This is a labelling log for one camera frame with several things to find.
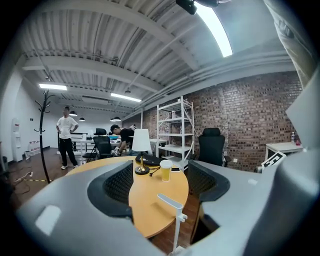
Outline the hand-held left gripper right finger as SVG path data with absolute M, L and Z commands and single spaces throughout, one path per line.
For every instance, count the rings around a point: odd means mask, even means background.
M 180 256 L 242 256 L 251 231 L 269 197 L 276 167 L 262 173 L 240 171 L 196 161 L 210 174 L 220 174 L 230 187 L 217 200 L 204 202 L 202 207 L 218 225 L 213 233 L 179 252 Z

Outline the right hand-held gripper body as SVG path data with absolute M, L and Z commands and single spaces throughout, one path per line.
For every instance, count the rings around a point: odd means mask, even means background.
M 284 153 L 277 151 L 271 157 L 265 160 L 260 166 L 257 166 L 254 169 L 254 172 L 262 173 L 263 170 L 267 167 L 279 165 L 286 157 L 287 156 Z

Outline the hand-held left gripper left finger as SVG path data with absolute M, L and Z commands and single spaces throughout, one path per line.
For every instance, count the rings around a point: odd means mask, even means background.
M 131 160 L 61 177 L 24 203 L 16 217 L 49 256 L 160 256 L 134 226 Z

